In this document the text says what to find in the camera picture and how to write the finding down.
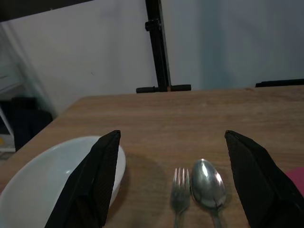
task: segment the spoon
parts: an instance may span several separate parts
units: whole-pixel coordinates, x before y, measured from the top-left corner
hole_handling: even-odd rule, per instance
[[[219,210],[226,201],[226,190],[223,180],[207,160],[198,160],[192,169],[191,191],[194,200],[209,211],[216,228],[222,228]]]

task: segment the metal fork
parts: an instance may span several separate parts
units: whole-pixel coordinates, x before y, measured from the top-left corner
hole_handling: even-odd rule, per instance
[[[172,191],[171,191],[171,207],[175,213],[174,228],[179,227],[179,218],[190,205],[190,180],[189,171],[185,169],[175,169]]]

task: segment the wooden table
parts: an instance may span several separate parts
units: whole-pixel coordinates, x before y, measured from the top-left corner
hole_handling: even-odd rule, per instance
[[[248,227],[234,187],[224,138],[230,129],[264,146],[283,170],[304,166],[304,87],[96,96],[79,100],[0,167],[5,186],[47,148],[85,135],[122,131],[127,168],[107,228],[168,228],[175,167],[211,161],[228,190],[226,228]],[[184,227],[213,227],[191,203]]]

